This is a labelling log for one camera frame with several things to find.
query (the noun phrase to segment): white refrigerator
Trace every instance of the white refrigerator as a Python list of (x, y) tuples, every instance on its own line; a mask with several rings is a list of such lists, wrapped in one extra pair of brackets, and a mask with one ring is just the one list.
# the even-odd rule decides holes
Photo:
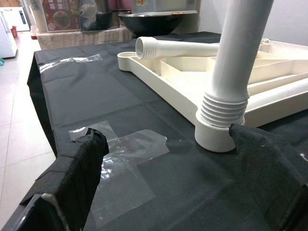
[(8, 24), (0, 12), (0, 58), (15, 57), (17, 45), (8, 27)]

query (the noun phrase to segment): clear tape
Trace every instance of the clear tape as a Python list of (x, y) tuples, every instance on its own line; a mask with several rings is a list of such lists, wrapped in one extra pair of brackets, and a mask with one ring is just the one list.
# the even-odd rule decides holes
[(93, 62), (93, 61), (99, 61), (103, 60), (100, 54), (95, 54), (90, 57), (71, 57), (67, 59), (61, 59), (56, 62), (52, 62), (49, 64), (44, 64), (39, 67), (39, 72), (43, 73), (44, 71), (53, 68), (57, 65), (64, 64), (64, 63), (69, 63), (69, 62), (74, 62), (74, 63), (87, 63), (87, 62)]
[(69, 131), (71, 140), (85, 135), (88, 128), (104, 134), (109, 146), (91, 206), (96, 226), (100, 229), (155, 197), (137, 165), (166, 154), (169, 149), (167, 138), (152, 130), (141, 130), (118, 138), (108, 121)]

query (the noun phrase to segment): white plastic pipe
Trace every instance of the white plastic pipe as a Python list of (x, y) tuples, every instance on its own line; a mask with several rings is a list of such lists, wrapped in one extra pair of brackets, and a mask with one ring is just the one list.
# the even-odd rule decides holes
[[(206, 149), (226, 152), (235, 147), (229, 127), (244, 123), (247, 84), (272, 4), (273, 0), (230, 0), (212, 83), (196, 114), (195, 138)], [(213, 146), (209, 137), (215, 136), (219, 142)]]
[(217, 55), (218, 47), (218, 44), (165, 41), (156, 40), (153, 37), (140, 37), (136, 41), (136, 54), (140, 59), (173, 56), (210, 57)]

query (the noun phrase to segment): metal bowl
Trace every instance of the metal bowl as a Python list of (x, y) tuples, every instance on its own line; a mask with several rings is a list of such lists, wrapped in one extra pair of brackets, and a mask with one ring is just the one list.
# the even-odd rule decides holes
[(170, 34), (181, 22), (182, 13), (131, 14), (120, 13), (126, 28), (136, 36), (157, 36)]

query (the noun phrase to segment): white plastic tray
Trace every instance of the white plastic tray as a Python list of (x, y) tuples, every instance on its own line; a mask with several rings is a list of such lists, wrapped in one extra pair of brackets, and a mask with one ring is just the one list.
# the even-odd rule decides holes
[[(130, 71), (194, 125), (216, 57), (140, 60), (118, 54), (119, 68)], [(246, 126), (259, 127), (308, 109), (308, 47), (264, 39), (249, 79)]]

